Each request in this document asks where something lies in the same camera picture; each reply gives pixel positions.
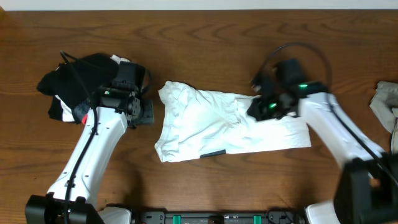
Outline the white t-shirt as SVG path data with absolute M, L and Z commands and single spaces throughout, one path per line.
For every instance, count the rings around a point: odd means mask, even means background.
M 252 96 L 197 90 L 167 81 L 159 97 L 165 116 L 155 150 L 162 162 L 311 145 L 308 126 L 301 118 L 256 121 L 249 116 L 246 111 Z

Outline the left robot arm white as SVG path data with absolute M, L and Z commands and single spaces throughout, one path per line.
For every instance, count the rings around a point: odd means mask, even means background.
M 28 224 L 133 223 L 131 209 L 111 205 L 97 211 L 98 191 L 110 157 L 127 129 L 154 122 L 147 88 L 101 87 L 96 108 L 86 115 L 82 135 L 64 170 L 44 196 L 31 195 Z

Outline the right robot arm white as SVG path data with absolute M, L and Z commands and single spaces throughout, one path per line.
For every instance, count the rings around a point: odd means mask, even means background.
M 397 156 L 372 142 L 341 109 L 321 82 L 293 84 L 278 95 L 272 82 L 253 83 L 261 95 L 248 115 L 258 121 L 302 118 L 341 168 L 333 199 L 309 205 L 308 223 L 394 223 L 397 221 Z

